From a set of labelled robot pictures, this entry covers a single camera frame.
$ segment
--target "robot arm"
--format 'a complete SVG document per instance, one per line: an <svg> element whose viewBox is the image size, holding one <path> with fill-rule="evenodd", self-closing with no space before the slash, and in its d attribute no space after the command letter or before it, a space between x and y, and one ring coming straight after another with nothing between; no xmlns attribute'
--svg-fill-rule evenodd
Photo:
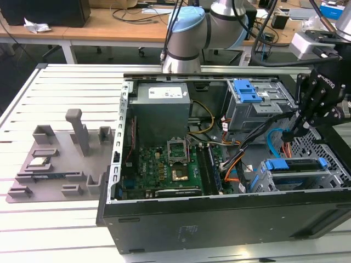
<svg viewBox="0 0 351 263"><path fill-rule="evenodd" d="M243 0L235 0L236 11L248 23ZM246 31L239 24L231 0L217 0L205 14L200 7L182 7L174 23L163 61L163 73L201 72L201 49L232 49L244 41Z"/></svg>
<svg viewBox="0 0 351 263"><path fill-rule="evenodd" d="M336 23L337 31L306 31L295 34L290 48L300 59L317 54L341 60L314 65L310 75L299 74L295 103L296 122L283 134L291 141L307 133L309 127L337 125L351 121L351 4Z"/></svg>

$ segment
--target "motherboard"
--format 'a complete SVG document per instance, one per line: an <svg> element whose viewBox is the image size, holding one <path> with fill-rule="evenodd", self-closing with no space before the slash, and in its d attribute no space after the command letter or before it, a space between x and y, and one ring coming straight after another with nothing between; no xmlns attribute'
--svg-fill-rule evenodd
<svg viewBox="0 0 351 263"><path fill-rule="evenodd" d="M186 145L184 140L172 142L139 149L137 174L123 179L125 199L220 193L222 183L218 168L223 161L221 148Z"/></svg>

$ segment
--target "green circuit board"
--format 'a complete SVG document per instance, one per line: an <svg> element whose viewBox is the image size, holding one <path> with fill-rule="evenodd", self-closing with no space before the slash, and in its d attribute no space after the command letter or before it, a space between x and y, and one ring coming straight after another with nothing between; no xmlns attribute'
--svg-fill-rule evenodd
<svg viewBox="0 0 351 263"><path fill-rule="evenodd" d="M187 169L187 180L172 180L172 167L168 164L168 153L166 147L141 148L139 153L139 176L137 187L142 189L150 188L201 188L201 177L198 169L194 147L189 147L190 162L188 165L175 163ZM174 155L181 156L183 149L174 151Z"/></svg>
<svg viewBox="0 0 351 263"><path fill-rule="evenodd" d="M123 188L127 189L126 199L144 199L145 191L159 189L202 189L199 163L196 155L198 146L189 146L186 157L188 162L184 165L176 162L168 163L167 146L142 147L139 150L138 174L136 177L126 179ZM213 147L214 162L216 165L223 160L219 147ZM184 157L183 145L171 147L171 157Z"/></svg>

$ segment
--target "floor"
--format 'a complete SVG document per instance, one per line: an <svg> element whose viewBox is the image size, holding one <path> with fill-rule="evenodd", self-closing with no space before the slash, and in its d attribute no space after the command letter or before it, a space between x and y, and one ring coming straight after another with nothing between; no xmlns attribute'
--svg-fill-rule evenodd
<svg viewBox="0 0 351 263"><path fill-rule="evenodd" d="M42 55L48 51L45 45L23 45L25 50L37 61L42 61ZM29 75L33 72L37 63L32 61L20 47L14 47L15 55L0 57L0 114L11 103L14 96L26 82ZM144 49L145 56L139 57L137 48L113 47L114 59L109 60L106 48L102 47L102 53L98 54L96 47L75 47L75 53L79 64L146 64L155 65L160 63L160 48ZM213 56L211 62L206 65L228 65L229 61L237 54L221 50L218 55ZM295 59L289 53L273 53L269 61L291 61ZM240 58L236 59L231 65L236 66ZM65 64L62 50L58 50L48 58L49 63Z"/></svg>

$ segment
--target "desktop computer case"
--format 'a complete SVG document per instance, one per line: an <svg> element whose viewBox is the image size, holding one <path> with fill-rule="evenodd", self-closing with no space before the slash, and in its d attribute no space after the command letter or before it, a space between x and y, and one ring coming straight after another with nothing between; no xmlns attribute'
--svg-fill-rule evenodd
<svg viewBox="0 0 351 263"><path fill-rule="evenodd" d="M10 26L28 21L49 26L83 27L90 16L89 0L0 0L1 12Z"/></svg>
<svg viewBox="0 0 351 263"><path fill-rule="evenodd" d="M290 76L279 76L295 93ZM351 149L332 127L317 129L345 169ZM121 254L314 239L351 218L351 191L269 192L188 200L106 203L108 172L97 224L107 226Z"/></svg>

